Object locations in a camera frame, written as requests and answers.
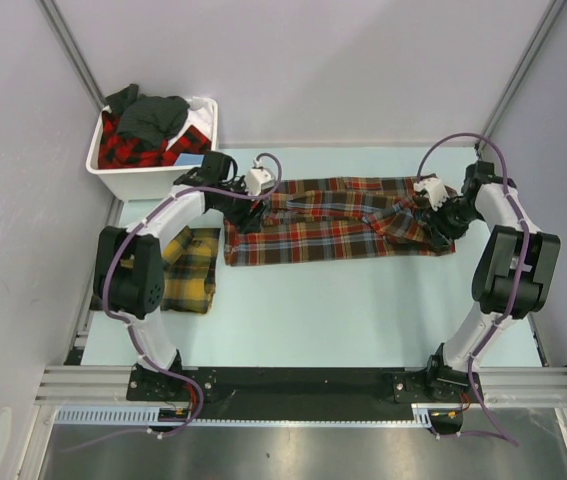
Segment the red brown plaid shirt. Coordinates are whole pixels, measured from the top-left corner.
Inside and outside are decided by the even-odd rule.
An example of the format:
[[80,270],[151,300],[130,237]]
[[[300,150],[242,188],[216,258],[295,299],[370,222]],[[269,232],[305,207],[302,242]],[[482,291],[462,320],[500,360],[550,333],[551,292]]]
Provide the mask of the red brown plaid shirt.
[[260,230],[242,234],[224,222],[228,266],[264,266],[387,256],[444,256],[455,245],[434,240],[429,205],[414,177],[288,180],[265,202]]

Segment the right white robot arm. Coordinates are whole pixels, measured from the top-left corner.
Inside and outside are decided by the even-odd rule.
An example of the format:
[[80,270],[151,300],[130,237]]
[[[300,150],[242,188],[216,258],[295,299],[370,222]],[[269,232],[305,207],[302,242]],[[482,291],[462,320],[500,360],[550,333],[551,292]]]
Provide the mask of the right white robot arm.
[[417,189],[430,204],[425,222],[435,246],[452,245],[474,221],[484,222],[490,230],[472,279],[474,304],[424,370],[426,393],[447,401],[471,390],[475,368],[503,330],[545,305],[561,241],[530,220],[515,183],[497,176],[489,162],[467,167],[458,195],[445,194],[435,178],[421,181]]

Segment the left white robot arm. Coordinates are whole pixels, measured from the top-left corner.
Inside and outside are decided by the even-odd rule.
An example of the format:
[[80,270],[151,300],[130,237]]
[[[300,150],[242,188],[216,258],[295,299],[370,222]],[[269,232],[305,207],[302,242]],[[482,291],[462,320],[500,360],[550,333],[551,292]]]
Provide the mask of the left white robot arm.
[[280,160],[261,153],[243,175],[235,160],[212,151],[178,177],[167,196],[129,226],[104,228],[98,239],[93,293],[102,311],[123,324],[136,350],[136,365],[151,371],[149,387],[160,398],[177,397],[184,383],[180,354],[160,313],[164,296],[163,251],[185,227],[215,210],[242,233],[260,226],[265,201],[282,181]]

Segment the folded yellow plaid shirt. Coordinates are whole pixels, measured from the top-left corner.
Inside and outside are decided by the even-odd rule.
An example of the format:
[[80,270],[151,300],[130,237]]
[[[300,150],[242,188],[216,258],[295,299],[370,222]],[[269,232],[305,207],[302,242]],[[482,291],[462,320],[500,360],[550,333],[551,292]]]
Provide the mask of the folded yellow plaid shirt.
[[150,235],[134,237],[110,282],[109,309],[140,319],[157,309],[207,313],[219,236],[218,228],[186,227],[163,250]]

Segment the white shirt in bin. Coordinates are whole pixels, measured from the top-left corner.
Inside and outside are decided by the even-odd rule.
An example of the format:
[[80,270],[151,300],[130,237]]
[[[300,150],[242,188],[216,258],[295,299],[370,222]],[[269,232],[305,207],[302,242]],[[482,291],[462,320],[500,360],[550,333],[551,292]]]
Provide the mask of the white shirt in bin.
[[187,119],[169,144],[173,145],[191,126],[194,126],[211,143],[211,147],[217,146],[218,136],[218,104],[209,97],[191,97],[187,99],[189,103]]

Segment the white plastic laundry bin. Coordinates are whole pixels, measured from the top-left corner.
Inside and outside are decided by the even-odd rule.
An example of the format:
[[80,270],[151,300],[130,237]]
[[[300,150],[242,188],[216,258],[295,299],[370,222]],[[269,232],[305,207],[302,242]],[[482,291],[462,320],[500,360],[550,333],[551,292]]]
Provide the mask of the white plastic laundry bin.
[[[104,111],[110,112],[110,109],[106,107],[101,113]],[[168,194],[174,180],[201,164],[201,161],[194,157],[203,154],[183,154],[172,167],[100,170],[97,167],[97,156],[102,134],[101,113],[92,136],[86,169],[98,177],[119,200],[128,202],[163,198]]]

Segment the red black checked shirt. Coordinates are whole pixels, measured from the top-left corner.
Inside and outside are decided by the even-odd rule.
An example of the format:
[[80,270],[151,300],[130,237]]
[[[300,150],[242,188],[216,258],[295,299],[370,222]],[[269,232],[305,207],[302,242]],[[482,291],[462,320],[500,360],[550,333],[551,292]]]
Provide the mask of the red black checked shirt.
[[119,118],[114,114],[104,111],[101,120],[97,156],[100,170],[172,167],[183,154],[204,154],[211,150],[211,141],[196,126],[188,127],[171,146],[168,140],[163,140],[157,148],[150,148],[138,138],[125,139],[118,135]]

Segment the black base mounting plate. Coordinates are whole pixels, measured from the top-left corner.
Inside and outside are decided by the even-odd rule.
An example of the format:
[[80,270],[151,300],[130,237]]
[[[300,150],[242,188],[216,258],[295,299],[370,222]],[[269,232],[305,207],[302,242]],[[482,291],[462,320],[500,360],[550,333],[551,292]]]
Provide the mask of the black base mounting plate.
[[408,420],[413,404],[461,410],[476,405],[459,373],[442,379],[427,369],[199,367],[180,372],[203,393],[201,420],[384,422]]

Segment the aluminium frame rail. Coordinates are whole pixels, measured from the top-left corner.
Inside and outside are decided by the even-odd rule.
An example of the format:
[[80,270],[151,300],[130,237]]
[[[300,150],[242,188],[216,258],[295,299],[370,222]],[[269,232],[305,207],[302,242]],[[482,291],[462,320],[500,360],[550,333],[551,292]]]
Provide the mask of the aluminium frame rail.
[[[50,366],[34,402],[38,405],[123,405],[130,369],[123,366]],[[495,407],[567,408],[566,367],[483,367],[485,402]]]

